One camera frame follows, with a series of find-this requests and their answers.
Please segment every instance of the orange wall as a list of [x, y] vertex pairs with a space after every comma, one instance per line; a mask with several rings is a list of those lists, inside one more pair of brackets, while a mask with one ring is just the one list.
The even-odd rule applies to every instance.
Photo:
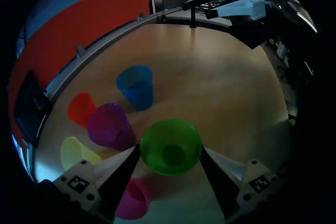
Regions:
[[23, 137], [13, 116], [15, 101], [29, 70], [42, 90], [76, 55], [109, 31], [149, 14], [148, 0], [82, 0], [52, 17], [27, 42], [15, 62], [8, 85], [8, 109], [12, 133], [21, 147]]

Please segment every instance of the dark background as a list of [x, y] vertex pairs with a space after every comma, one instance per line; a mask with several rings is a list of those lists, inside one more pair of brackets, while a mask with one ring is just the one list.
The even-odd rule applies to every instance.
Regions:
[[[33, 219], [35, 223], [68, 223], [66, 212], [52, 197], [46, 197], [27, 177], [10, 135], [7, 116], [7, 83], [15, 61], [18, 32], [36, 0], [1, 0], [2, 39], [2, 220], [19, 223]], [[334, 222], [336, 164], [334, 158], [334, 0], [300, 0], [317, 28], [316, 41], [307, 45], [310, 57], [316, 58], [316, 71], [302, 95], [297, 126], [293, 134], [289, 186], [275, 198], [270, 208], [261, 208], [249, 219], [265, 223], [329, 223]]]

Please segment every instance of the black pole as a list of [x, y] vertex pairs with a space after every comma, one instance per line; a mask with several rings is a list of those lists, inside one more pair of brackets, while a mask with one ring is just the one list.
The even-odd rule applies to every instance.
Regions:
[[191, 11], [191, 23], [190, 23], [190, 28], [196, 28], [196, 13], [195, 13], [195, 6], [192, 6], [190, 9]]

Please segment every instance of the wooden table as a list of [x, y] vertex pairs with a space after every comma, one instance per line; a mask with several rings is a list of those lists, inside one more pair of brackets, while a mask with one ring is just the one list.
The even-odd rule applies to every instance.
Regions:
[[[155, 101], [146, 111], [133, 110], [115, 85], [120, 72], [138, 64], [149, 66], [154, 76]], [[68, 105], [79, 92], [89, 92], [97, 106], [122, 105], [139, 141], [154, 122], [179, 118], [195, 126], [204, 145], [237, 161], [257, 158], [277, 169], [288, 155], [286, 105], [271, 63], [261, 47], [251, 50], [224, 32], [151, 24], [103, 51], [56, 101], [37, 149], [38, 180], [64, 172], [60, 145], [67, 137], [104, 157], [118, 153], [94, 144], [86, 130], [67, 119]], [[182, 176], [163, 177], [140, 159], [133, 176], [148, 179], [155, 194], [149, 212], [134, 223], [221, 223], [200, 164]]]

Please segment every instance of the ceiling light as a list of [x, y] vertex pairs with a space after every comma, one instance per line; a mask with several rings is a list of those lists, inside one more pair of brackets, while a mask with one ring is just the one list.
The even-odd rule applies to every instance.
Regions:
[[312, 29], [315, 31], [315, 32], [317, 32], [317, 29], [315, 28], [315, 26], [312, 24], [312, 22], [311, 21], [309, 21], [307, 18], [305, 18], [301, 13], [297, 13], [297, 15], [299, 16], [299, 17], [301, 17], [307, 24], [309, 24], [309, 26], [310, 27], [312, 27]]

